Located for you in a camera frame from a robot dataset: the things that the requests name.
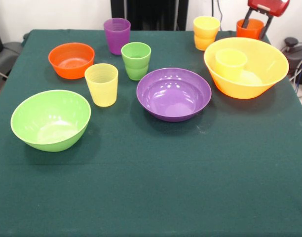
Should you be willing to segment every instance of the plastic cup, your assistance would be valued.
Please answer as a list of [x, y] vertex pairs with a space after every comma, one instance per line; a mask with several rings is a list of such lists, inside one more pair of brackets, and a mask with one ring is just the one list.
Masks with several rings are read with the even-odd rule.
[[212, 16], [198, 16], [193, 23], [195, 46], [197, 49], [205, 51], [215, 41], [220, 21]]
[[121, 55], [121, 48], [130, 42], [130, 22], [123, 18], [112, 18], [104, 22], [108, 48], [112, 54]]
[[226, 79], [238, 81], [247, 61], [247, 56], [240, 50], [221, 49], [216, 53], [215, 71]]
[[118, 70], [107, 63], [90, 66], [85, 71], [85, 79], [93, 102], [100, 107], [107, 107], [117, 99]]
[[151, 56], [149, 45], [141, 42], [128, 43], [121, 49], [121, 55], [130, 79], [140, 80], [147, 74]]
[[260, 33], [262, 28], [264, 27], [263, 21], [258, 19], [249, 19], [249, 23], [247, 28], [242, 28], [244, 19], [239, 20], [236, 23], [236, 36], [237, 37], [245, 37], [258, 40], [260, 37]]

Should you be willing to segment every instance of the yellow bowl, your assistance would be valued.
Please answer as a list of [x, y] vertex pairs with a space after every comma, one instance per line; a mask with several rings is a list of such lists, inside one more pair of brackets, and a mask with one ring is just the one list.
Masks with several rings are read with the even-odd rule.
[[[225, 48], [240, 50], [247, 63], [240, 78], [226, 79], [216, 73], [216, 53]], [[255, 98], [281, 81], [287, 74], [286, 57], [268, 43], [249, 38], [226, 38], [212, 43], [204, 54], [204, 61], [216, 84], [224, 94], [237, 99]]]

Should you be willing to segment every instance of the purple bowl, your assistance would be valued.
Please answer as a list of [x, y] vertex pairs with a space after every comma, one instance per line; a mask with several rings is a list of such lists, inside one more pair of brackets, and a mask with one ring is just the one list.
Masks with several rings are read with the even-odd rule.
[[156, 118], [180, 122], [190, 119], [208, 104], [211, 88], [196, 73], [181, 68], [162, 68], [139, 81], [137, 97]]

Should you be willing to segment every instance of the plastic bowl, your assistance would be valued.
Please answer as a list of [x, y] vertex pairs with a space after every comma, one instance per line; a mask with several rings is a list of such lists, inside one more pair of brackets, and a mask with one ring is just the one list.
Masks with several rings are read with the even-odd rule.
[[15, 109], [11, 128], [34, 148], [59, 152], [77, 142], [90, 116], [90, 105], [83, 96], [68, 90], [49, 90], [29, 97]]
[[65, 79], [84, 77], [94, 63], [94, 50], [84, 43], [65, 43], [55, 47], [48, 56], [54, 71]]
[[[216, 53], [225, 48], [242, 51], [247, 63], [239, 80], [232, 81], [216, 73]], [[289, 65], [286, 57], [268, 43], [249, 38], [226, 38], [211, 44], [204, 62], [217, 86], [224, 94], [237, 99], [255, 98], [281, 81]]]
[[137, 97], [156, 118], [180, 122], [190, 119], [208, 104], [211, 89], [196, 73], [181, 68], [162, 68], [140, 80]]

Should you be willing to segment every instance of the table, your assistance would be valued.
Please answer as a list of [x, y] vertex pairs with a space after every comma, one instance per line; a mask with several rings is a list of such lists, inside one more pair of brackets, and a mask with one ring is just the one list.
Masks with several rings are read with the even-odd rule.
[[[53, 71], [48, 53], [72, 41], [118, 68], [113, 106], [95, 106], [84, 79]], [[133, 31], [131, 41], [152, 48], [149, 71], [203, 76], [209, 105], [185, 122], [160, 121], [103, 31], [33, 30], [0, 95], [0, 236], [302, 236], [302, 107], [289, 82], [233, 99], [214, 86], [192, 32]], [[29, 147], [9, 125], [20, 102], [50, 89], [75, 91], [92, 109], [83, 137], [60, 153]]]

